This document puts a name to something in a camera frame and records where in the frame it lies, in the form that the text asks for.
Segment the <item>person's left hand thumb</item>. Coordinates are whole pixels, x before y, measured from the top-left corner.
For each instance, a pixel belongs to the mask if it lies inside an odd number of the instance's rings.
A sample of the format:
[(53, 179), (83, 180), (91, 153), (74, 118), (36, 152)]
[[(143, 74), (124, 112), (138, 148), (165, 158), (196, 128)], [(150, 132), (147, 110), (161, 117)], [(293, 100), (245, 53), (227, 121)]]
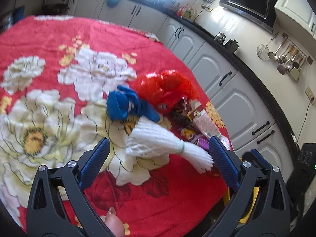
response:
[(125, 229), (122, 221), (116, 216), (114, 207), (110, 207), (106, 216), (101, 216), (102, 221), (116, 237), (124, 237)]

